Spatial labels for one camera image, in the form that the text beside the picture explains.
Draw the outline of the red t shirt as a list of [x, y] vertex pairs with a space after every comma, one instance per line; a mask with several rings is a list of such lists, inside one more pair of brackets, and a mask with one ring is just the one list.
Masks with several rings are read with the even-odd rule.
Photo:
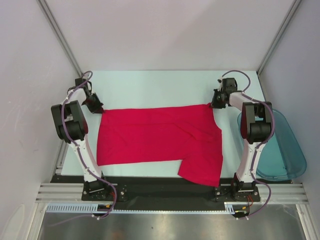
[[99, 166], [180, 160], [180, 177], [218, 187], [222, 130], [208, 104], [109, 109], [102, 114], [96, 159]]

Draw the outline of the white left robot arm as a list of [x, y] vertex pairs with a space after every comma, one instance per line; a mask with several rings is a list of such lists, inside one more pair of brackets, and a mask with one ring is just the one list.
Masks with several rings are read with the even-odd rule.
[[100, 200], [110, 196], [111, 188], [105, 183], [104, 175], [91, 151], [89, 126], [82, 111], [86, 106], [92, 114], [104, 112], [103, 103], [93, 92], [88, 76], [75, 79], [75, 86], [67, 90], [67, 96], [50, 110], [58, 137], [72, 148], [83, 170], [84, 192], [95, 195]]

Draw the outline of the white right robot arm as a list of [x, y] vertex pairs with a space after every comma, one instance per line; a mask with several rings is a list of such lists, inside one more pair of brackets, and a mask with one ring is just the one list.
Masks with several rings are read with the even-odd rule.
[[262, 151], [275, 133], [273, 106], [269, 101], [254, 99], [238, 90], [235, 78], [222, 77], [218, 82], [219, 88], [213, 90], [210, 107], [224, 109], [229, 106], [241, 111], [243, 153], [227, 194], [236, 202], [244, 202], [259, 195], [256, 173]]

